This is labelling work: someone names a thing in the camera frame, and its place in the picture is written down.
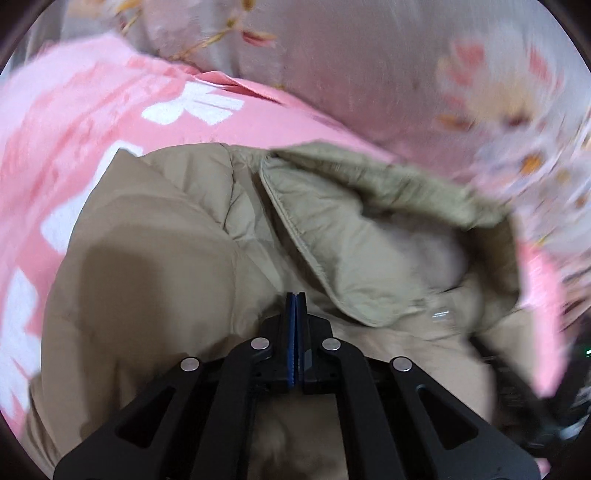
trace beige puffer jacket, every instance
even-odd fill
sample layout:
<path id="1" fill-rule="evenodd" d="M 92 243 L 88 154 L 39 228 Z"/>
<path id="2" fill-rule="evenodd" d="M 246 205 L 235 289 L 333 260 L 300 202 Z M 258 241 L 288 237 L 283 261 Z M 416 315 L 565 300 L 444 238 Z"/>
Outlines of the beige puffer jacket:
<path id="1" fill-rule="evenodd" d="M 437 224 L 431 232 L 445 225 L 453 242 L 447 233 L 408 241 L 409 218 Z M 460 244 L 465 269 L 453 271 L 445 245 Z M 254 336 L 287 291 L 305 291 L 336 337 L 384 361 L 410 357 L 485 418 L 492 378 L 467 333 L 531 373 L 502 207 L 326 144 L 120 151 L 82 210 L 47 303 L 25 447 L 51 476 L 156 375 Z M 441 310 L 450 313 L 434 319 Z M 261 405 L 251 465 L 253 478 L 346 478 L 334 400 Z"/>

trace pink blanket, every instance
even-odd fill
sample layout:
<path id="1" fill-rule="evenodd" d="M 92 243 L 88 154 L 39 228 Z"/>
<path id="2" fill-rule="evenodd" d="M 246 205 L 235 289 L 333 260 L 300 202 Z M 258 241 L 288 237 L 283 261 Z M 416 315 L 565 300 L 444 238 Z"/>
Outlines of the pink blanket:
<path id="1" fill-rule="evenodd" d="M 0 408 L 16 433 L 40 369 L 49 289 L 119 148 L 143 155 L 199 142 L 269 148 L 322 139 L 396 161 L 284 92 L 143 56 L 110 34 L 59 45 L 14 74 L 0 89 L 0 124 Z M 560 375 L 560 289 L 549 263 L 529 253 L 526 306 L 545 311 L 536 387 L 547 393 Z"/>

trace white pattern on pink fabric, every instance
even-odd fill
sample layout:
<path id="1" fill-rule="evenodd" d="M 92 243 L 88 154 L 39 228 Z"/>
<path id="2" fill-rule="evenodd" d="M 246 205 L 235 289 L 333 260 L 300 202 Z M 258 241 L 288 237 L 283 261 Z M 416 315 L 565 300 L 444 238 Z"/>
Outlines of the white pattern on pink fabric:
<path id="1" fill-rule="evenodd" d="M 41 368 L 41 339 L 27 332 L 39 295 L 17 268 L 8 286 L 0 329 L 0 407 L 9 417 L 29 408 L 28 379 Z"/>
<path id="2" fill-rule="evenodd" d="M 216 125 L 230 117 L 231 110 L 238 111 L 244 105 L 242 100 L 211 93 L 216 90 L 215 86 L 204 82 L 187 82 L 178 98 L 149 106 L 142 117 L 159 125 L 170 125 L 187 111 L 208 125 Z"/>
<path id="3" fill-rule="evenodd" d="M 74 225 L 76 224 L 76 220 L 78 220 L 82 207 L 86 203 L 86 199 L 90 195 L 90 192 L 96 187 L 120 148 L 127 150 L 136 157 L 141 156 L 144 152 L 142 147 L 122 140 L 117 140 L 107 149 L 103 157 L 100 159 L 96 172 L 85 189 L 55 208 L 41 224 L 41 234 L 43 235 L 43 238 L 47 240 L 58 253 L 62 255 L 66 254 L 68 243 L 70 242 L 70 237 L 74 230 Z"/>

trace silver rivet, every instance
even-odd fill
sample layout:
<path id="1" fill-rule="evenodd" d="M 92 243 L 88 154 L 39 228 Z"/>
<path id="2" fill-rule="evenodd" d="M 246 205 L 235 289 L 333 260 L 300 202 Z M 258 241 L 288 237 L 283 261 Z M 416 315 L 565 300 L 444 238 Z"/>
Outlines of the silver rivet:
<path id="1" fill-rule="evenodd" d="M 265 348 L 269 348 L 271 342 L 264 338 L 264 337 L 256 337 L 252 339 L 251 347 L 255 350 L 264 350 Z"/>
<path id="2" fill-rule="evenodd" d="M 322 340 L 322 348 L 334 352 L 340 348 L 340 342 L 336 338 L 325 338 Z"/>
<path id="3" fill-rule="evenodd" d="M 181 369 L 185 370 L 186 372 L 194 372 L 198 368 L 199 360 L 197 360 L 193 356 L 188 356 L 185 360 L 181 362 Z"/>
<path id="4" fill-rule="evenodd" d="M 413 367 L 413 363 L 405 356 L 398 356 L 392 360 L 392 366 L 399 372 L 408 372 Z"/>

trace pink flower print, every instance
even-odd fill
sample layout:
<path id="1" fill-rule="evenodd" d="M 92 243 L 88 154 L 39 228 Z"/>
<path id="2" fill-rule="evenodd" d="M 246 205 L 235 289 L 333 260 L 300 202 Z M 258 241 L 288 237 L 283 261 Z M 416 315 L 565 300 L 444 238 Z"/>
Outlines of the pink flower print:
<path id="1" fill-rule="evenodd" d="M 457 38 L 440 58 L 437 83 L 448 105 L 478 122 L 535 126 L 564 87 L 548 55 L 511 25 Z"/>

